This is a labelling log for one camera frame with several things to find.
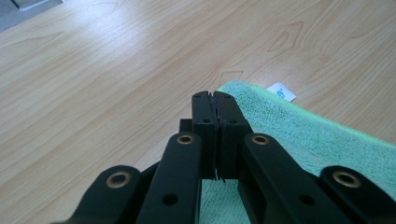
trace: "wood grain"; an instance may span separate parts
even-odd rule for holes
[[[395,71],[395,1],[70,0],[0,34],[0,220],[67,219],[231,79],[396,143]]]

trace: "black device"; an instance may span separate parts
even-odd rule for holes
[[[191,105],[161,161],[102,172],[58,224],[199,223],[202,179],[238,179],[251,223],[396,223],[396,202],[364,175],[342,166],[309,174],[252,131],[231,95],[202,91]]]

